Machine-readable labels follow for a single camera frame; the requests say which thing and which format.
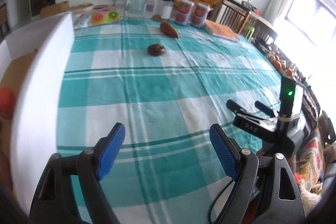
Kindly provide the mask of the fruit pile at window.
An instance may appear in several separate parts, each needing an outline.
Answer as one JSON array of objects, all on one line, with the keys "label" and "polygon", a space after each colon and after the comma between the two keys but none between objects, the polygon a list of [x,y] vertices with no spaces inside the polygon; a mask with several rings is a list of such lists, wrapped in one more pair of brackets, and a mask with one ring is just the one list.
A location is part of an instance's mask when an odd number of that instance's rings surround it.
[{"label": "fruit pile at window", "polygon": [[294,77],[297,66],[278,47],[269,46],[267,59],[279,73],[284,73],[289,77]]}]

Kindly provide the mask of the red apple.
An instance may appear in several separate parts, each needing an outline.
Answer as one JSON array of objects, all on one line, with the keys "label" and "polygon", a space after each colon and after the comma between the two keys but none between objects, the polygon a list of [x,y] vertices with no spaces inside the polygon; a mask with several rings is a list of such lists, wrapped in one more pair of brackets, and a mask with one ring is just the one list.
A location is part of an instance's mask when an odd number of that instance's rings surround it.
[{"label": "red apple", "polygon": [[8,87],[1,87],[0,112],[2,119],[10,120],[13,118],[15,104],[16,104],[16,97],[14,92]]}]

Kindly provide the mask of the teal checked tablecloth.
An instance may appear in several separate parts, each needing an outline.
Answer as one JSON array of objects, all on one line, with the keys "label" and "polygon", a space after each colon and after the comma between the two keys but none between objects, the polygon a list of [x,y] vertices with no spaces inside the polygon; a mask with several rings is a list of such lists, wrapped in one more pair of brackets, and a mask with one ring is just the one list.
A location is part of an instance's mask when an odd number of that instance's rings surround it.
[{"label": "teal checked tablecloth", "polygon": [[[125,140],[101,181],[121,223],[206,223],[230,179],[209,138],[217,123],[240,147],[261,140],[232,125],[233,100],[254,114],[255,101],[280,106],[280,74],[244,39],[231,42],[177,26],[178,39],[151,20],[80,28],[65,68],[56,143],[64,155],[92,147],[115,123]],[[148,46],[166,51],[151,56]]]}]

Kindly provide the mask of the orange book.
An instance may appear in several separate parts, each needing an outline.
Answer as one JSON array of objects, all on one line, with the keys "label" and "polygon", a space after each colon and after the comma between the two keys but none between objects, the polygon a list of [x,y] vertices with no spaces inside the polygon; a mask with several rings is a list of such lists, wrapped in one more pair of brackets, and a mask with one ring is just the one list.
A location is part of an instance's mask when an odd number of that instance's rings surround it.
[{"label": "orange book", "polygon": [[238,35],[234,33],[228,26],[221,25],[210,20],[206,20],[204,26],[206,31],[212,36],[227,39],[233,42],[240,41]]}]

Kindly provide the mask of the dark wooden chair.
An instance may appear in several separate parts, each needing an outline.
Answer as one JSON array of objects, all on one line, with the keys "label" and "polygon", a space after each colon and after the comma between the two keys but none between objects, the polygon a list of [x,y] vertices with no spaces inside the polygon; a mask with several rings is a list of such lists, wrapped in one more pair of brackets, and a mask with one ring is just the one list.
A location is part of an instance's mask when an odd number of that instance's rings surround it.
[{"label": "dark wooden chair", "polygon": [[243,5],[233,0],[222,0],[216,22],[228,26],[237,34],[241,34],[250,14],[251,12]]}]

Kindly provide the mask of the white cardboard box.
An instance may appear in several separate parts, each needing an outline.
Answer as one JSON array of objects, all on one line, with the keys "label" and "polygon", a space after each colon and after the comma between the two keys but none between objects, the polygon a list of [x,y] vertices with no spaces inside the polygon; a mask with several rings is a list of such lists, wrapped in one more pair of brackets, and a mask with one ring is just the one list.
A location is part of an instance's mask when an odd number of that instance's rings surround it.
[{"label": "white cardboard box", "polygon": [[1,42],[1,74],[11,61],[36,51],[20,88],[11,126],[10,164],[14,193],[28,214],[38,182],[56,152],[59,94],[74,43],[72,14],[26,25]]}]

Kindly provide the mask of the right white orange canister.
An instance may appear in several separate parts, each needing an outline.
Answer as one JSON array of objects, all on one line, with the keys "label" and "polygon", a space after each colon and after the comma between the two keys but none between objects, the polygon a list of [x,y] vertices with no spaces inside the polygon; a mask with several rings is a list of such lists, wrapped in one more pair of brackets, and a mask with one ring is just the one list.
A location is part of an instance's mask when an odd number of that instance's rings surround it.
[{"label": "right white orange canister", "polygon": [[193,14],[191,15],[190,24],[195,28],[202,28],[209,12],[210,7],[208,5],[198,3]]}]

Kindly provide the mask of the white orange canister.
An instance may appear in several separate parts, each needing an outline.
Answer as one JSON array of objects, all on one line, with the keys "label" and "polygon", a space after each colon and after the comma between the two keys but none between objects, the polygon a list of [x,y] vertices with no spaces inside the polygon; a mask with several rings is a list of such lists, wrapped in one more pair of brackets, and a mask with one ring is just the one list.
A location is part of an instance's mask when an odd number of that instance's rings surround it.
[{"label": "white orange canister", "polygon": [[175,23],[181,26],[188,25],[194,5],[195,5],[194,2],[192,1],[181,0],[177,9]]},{"label": "white orange canister", "polygon": [[191,15],[190,24],[195,28],[202,28],[209,12],[210,7],[208,5],[198,3],[193,14]]}]

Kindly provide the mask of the dark mangosteen behind apple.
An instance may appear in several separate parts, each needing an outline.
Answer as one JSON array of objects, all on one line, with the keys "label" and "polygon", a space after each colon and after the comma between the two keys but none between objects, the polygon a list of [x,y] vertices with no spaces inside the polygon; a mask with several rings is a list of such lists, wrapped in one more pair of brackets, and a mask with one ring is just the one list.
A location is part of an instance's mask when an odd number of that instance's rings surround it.
[{"label": "dark mangosteen behind apple", "polygon": [[152,44],[148,46],[147,52],[151,56],[162,56],[165,53],[166,49],[160,44]]}]

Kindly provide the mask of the brown sweet potato far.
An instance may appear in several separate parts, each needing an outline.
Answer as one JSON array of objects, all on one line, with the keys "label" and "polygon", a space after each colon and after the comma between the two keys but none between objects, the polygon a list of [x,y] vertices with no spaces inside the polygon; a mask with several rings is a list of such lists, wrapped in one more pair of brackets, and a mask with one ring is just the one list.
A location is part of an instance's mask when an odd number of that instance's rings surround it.
[{"label": "brown sweet potato far", "polygon": [[175,39],[179,38],[177,30],[171,24],[167,22],[162,22],[159,28],[160,28],[160,31],[166,36],[170,38],[175,38]]}]

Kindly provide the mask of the left white orange canister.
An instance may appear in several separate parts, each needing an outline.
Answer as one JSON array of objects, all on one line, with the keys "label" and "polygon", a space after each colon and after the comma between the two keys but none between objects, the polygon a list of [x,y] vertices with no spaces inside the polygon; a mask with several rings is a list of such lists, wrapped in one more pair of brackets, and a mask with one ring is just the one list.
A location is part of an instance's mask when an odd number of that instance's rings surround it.
[{"label": "left white orange canister", "polygon": [[177,9],[175,23],[181,26],[188,25],[194,5],[195,5],[194,2],[192,1],[181,0]]}]

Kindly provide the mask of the clear jar black lid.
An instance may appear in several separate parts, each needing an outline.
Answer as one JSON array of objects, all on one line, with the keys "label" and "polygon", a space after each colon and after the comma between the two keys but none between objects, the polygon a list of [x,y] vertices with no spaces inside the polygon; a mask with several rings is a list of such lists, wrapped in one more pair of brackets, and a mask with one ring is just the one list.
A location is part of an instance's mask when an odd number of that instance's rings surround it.
[{"label": "clear jar black lid", "polygon": [[174,0],[155,0],[153,15],[158,15],[162,20],[168,20],[173,11]]}]

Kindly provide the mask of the fruit print tissue pack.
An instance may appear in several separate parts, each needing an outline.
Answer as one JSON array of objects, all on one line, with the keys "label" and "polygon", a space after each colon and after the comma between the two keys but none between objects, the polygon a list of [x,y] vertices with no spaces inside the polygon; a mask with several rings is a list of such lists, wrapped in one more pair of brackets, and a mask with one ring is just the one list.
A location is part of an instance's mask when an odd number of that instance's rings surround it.
[{"label": "fruit print tissue pack", "polygon": [[94,10],[91,13],[91,25],[97,26],[101,24],[117,23],[121,20],[121,16],[114,7],[106,7],[103,9]]}]

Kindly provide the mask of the clear glass jar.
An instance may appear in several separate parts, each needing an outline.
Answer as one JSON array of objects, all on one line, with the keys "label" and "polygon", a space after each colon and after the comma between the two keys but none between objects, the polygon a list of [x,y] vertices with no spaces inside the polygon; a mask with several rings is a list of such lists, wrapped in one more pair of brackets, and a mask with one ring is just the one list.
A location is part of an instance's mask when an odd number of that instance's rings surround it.
[{"label": "clear glass jar", "polygon": [[141,18],[145,13],[147,0],[125,0],[124,18]]}]

